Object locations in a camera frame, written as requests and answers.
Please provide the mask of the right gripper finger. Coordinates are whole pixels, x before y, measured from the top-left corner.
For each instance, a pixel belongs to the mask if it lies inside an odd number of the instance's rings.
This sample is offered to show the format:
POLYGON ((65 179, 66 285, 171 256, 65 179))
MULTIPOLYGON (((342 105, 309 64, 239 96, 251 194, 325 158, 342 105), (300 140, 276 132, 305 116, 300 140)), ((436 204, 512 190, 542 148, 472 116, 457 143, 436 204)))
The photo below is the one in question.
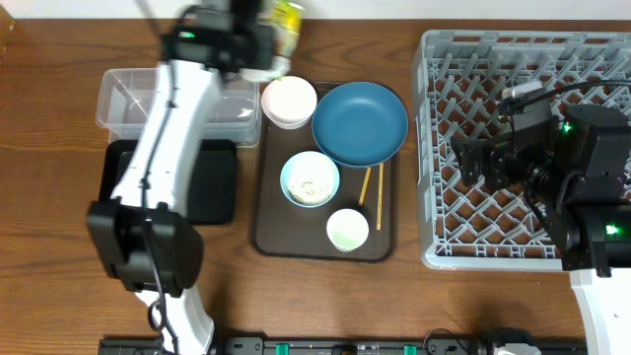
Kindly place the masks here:
POLYGON ((452 137, 450 140, 452 150, 456 154, 469 154, 470 152, 488 152, 493 148, 489 139, 472 139, 452 137))
POLYGON ((476 184, 485 174, 484 157, 467 152, 461 152, 458 157, 462 182, 467 186, 476 184))

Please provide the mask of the yellow snack wrapper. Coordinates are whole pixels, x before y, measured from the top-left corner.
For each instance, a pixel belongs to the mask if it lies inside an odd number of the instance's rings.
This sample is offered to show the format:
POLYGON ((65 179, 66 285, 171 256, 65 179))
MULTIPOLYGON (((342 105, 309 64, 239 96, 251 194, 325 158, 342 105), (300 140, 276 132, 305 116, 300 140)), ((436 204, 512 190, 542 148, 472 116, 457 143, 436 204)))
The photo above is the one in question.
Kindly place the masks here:
POLYGON ((285 76, 291 69, 293 54, 301 36, 305 8, 292 0, 264 0, 259 20, 275 32, 275 53, 269 71, 273 78, 285 76))

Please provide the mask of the white paper cup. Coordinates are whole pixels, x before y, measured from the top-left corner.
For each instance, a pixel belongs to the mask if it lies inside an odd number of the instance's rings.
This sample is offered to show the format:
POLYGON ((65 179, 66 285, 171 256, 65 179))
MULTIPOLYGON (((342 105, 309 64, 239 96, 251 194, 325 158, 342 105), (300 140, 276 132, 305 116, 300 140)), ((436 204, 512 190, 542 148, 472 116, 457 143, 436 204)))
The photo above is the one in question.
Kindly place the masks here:
POLYGON ((370 232, 367 219, 354 209, 340 209, 334 212, 327 220, 325 229, 333 246, 343 252, 362 246, 370 232))

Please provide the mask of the light blue bowl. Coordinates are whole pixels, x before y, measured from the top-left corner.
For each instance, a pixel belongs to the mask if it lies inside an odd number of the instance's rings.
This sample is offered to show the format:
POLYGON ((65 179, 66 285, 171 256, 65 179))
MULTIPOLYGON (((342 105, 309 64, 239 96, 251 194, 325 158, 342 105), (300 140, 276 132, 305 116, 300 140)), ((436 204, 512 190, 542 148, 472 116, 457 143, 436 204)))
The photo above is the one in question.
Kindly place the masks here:
POLYGON ((323 153, 305 151, 284 164, 279 182, 290 202, 299 207, 316 208, 333 198, 341 177, 336 164, 323 153))

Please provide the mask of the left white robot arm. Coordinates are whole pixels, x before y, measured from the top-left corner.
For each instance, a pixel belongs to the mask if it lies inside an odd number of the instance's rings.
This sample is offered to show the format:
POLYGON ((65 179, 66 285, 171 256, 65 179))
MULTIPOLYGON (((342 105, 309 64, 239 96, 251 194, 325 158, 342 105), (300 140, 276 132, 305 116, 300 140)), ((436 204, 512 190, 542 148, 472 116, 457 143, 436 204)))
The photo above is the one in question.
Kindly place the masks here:
POLYGON ((196 280, 204 244, 187 197, 207 117, 230 74, 269 70, 275 30, 258 1, 190 5, 158 34, 161 56, 149 117, 121 180, 89 205, 86 224, 108 277, 147 305, 171 354, 206 354, 215 324, 196 280))

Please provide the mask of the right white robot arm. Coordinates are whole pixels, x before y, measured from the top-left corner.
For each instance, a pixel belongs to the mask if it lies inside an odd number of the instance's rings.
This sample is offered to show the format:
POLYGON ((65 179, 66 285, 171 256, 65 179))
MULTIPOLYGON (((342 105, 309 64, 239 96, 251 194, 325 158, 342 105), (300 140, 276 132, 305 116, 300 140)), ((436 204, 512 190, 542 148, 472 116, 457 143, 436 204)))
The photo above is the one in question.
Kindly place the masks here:
POLYGON ((591 354, 630 351, 630 203, 623 197, 630 125, 622 112, 577 105, 492 139, 454 138, 464 184, 519 184, 560 250, 591 354))

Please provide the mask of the grey dishwasher rack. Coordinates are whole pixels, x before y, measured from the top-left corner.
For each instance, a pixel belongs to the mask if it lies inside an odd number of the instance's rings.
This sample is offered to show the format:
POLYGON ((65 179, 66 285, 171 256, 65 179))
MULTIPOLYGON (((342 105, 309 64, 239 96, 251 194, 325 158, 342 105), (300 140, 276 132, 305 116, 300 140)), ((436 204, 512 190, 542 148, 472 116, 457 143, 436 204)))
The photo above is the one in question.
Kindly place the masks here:
POLYGON ((521 189, 464 185, 450 141, 508 132, 496 109, 507 88, 629 79, 630 35, 429 30, 411 71, 423 263, 444 270, 560 271, 559 252, 521 189))

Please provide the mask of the black waste tray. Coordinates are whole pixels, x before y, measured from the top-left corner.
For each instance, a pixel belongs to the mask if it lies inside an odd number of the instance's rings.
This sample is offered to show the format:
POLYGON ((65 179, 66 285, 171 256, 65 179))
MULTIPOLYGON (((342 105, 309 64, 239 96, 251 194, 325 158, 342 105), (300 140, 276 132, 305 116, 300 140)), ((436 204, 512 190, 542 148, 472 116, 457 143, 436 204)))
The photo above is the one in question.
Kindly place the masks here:
MULTIPOLYGON (((137 140, 116 140, 105 151, 99 201, 108 201, 126 171, 137 140)), ((191 176, 187 218, 192 225, 224 225, 234 218, 237 146, 230 140, 202 140, 191 176)))

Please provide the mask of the pink bowl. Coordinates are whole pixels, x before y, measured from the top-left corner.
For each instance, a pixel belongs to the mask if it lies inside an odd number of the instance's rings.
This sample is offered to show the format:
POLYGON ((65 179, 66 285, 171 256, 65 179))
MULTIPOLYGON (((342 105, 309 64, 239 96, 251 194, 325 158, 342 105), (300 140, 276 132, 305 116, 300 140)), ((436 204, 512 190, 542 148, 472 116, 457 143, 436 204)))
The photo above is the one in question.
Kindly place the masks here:
POLYGON ((285 76, 269 83, 261 98, 267 118, 283 129, 298 129, 307 124, 317 104, 315 87, 297 76, 285 76))

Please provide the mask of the dark blue plate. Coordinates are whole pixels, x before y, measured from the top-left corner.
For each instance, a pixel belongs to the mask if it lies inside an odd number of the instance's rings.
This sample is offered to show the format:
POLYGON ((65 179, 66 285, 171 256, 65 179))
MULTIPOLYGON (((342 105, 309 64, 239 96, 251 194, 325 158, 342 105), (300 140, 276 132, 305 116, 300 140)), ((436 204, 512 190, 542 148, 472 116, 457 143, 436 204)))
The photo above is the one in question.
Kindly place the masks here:
POLYGON ((321 152, 351 168, 377 166, 395 156, 408 128, 398 95, 372 82, 349 82, 331 89, 312 118, 314 141, 321 152))

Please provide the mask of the clear plastic bin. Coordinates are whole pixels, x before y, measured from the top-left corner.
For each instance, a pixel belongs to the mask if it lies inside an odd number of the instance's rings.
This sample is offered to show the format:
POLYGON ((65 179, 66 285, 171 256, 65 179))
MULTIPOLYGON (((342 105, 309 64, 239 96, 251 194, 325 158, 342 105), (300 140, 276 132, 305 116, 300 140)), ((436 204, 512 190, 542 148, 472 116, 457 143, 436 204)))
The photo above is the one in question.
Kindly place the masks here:
MULTIPOLYGON (((96 124, 109 139, 137 140, 154 98, 155 68, 111 69, 105 72, 97 105, 96 124)), ((261 127, 260 93, 256 83, 237 79, 224 87, 214 116, 205 121, 206 139, 228 139, 241 147, 258 144, 261 127)))

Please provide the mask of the brown serving tray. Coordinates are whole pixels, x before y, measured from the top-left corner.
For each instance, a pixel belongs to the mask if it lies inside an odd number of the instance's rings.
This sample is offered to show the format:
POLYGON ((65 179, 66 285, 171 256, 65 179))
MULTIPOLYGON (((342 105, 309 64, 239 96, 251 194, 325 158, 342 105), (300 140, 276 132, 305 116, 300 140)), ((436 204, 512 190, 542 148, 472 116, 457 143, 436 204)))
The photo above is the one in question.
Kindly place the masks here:
POLYGON ((320 260, 346 260, 377 263, 387 259, 396 241, 397 156, 384 162, 382 229, 376 230, 379 165, 372 173, 363 205, 358 204, 366 168, 351 168, 334 162, 341 183, 333 198, 316 208, 299 207, 290 202, 280 188, 280 172, 294 155, 321 150, 312 133, 312 122, 296 130, 284 130, 271 122, 262 128, 249 236, 260 253, 279 257, 320 260), (366 242, 354 251, 336 249, 328 239, 325 224, 336 211, 359 211, 369 223, 366 242))

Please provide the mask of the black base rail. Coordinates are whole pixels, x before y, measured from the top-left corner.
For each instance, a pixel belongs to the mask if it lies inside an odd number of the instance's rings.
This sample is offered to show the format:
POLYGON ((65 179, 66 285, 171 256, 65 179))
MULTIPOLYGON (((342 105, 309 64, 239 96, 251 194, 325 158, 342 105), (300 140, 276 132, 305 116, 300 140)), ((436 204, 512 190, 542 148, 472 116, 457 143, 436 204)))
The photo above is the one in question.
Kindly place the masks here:
POLYGON ((423 339, 313 339, 266 338, 260 336, 218 337, 209 355, 451 355, 451 354, 561 354, 588 352, 584 342, 536 340, 523 330, 495 328, 477 338, 445 328, 431 331, 423 339))

